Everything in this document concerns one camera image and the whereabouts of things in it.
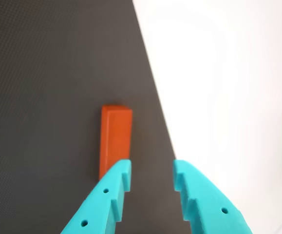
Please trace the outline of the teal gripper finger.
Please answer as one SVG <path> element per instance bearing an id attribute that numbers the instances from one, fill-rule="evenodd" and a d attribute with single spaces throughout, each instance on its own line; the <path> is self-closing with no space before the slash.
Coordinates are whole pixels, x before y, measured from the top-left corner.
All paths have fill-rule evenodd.
<path id="1" fill-rule="evenodd" d="M 122 220 L 124 196 L 131 190 L 132 163 L 116 162 L 83 201 L 63 234 L 113 234 Z"/>
<path id="2" fill-rule="evenodd" d="M 198 169 L 173 162 L 174 189 L 180 193 L 183 220 L 193 234 L 250 234 L 241 212 Z"/>

